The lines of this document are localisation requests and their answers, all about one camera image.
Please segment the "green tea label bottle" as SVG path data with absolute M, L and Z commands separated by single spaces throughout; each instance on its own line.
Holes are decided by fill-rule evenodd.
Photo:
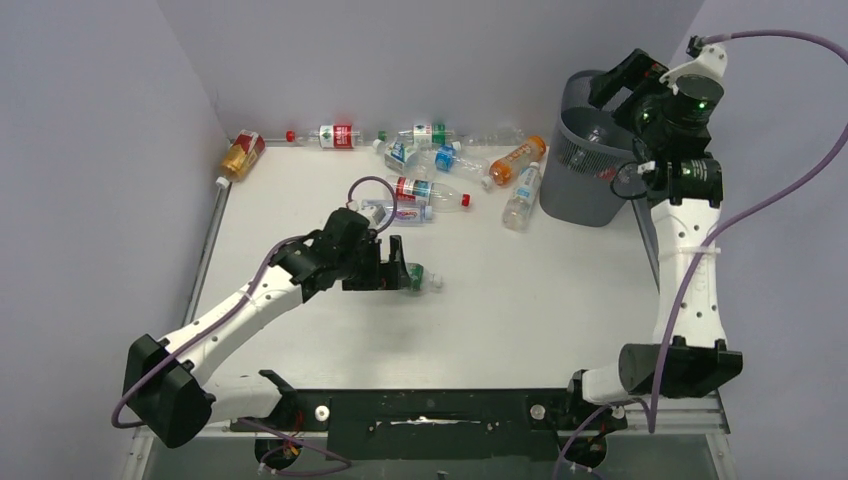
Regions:
M 406 291 L 414 294 L 438 292 L 444 285 L 443 277 L 428 270 L 419 263 L 409 262 L 406 264 L 409 276 L 409 284 Z

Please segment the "clear Ganten water bottle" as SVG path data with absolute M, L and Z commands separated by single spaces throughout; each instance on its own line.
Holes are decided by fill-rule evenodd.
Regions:
M 378 225 L 383 227 L 392 220 L 391 225 L 413 226 L 429 223 L 434 218 L 432 207 L 418 202 L 399 201 L 397 207 L 391 200 L 363 200 L 363 207 L 380 207 L 385 213 Z

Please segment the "white blue label tea bottle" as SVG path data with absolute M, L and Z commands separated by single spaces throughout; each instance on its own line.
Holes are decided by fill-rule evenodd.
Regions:
M 502 214 L 502 224 L 513 231 L 527 228 L 542 181 L 540 164 L 531 162 L 522 170 Z

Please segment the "red label Nongfu water bottle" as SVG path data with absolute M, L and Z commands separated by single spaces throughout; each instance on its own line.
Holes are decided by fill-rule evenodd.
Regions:
M 609 182 L 615 177 L 623 163 L 624 160 L 617 157 L 585 153 L 584 155 L 575 154 L 572 156 L 568 160 L 567 166 L 575 174 Z

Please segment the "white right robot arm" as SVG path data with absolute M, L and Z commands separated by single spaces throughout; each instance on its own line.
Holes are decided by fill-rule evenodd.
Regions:
M 699 398 L 742 370 L 718 308 L 715 238 L 724 182 L 708 151 L 727 64 L 719 43 L 692 47 L 674 68 L 637 49 L 590 81 L 589 104 L 610 107 L 614 123 L 633 138 L 656 235 L 659 303 L 650 342 L 625 344 L 611 365 L 576 375 L 578 389 L 562 400 L 572 425 L 588 426 L 602 404 L 634 397 Z

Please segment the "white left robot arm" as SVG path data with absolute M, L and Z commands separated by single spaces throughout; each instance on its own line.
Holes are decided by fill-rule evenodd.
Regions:
M 323 228 L 275 245 L 244 286 L 191 324 L 160 339 L 136 339 L 112 420 L 129 408 L 167 447 L 177 448 L 210 423 L 266 418 L 282 401 L 286 382 L 272 370 L 215 381 L 232 354 L 335 284 L 345 291 L 398 291 L 410 283 L 401 236 L 390 236 L 383 256 L 374 214 L 341 207 Z

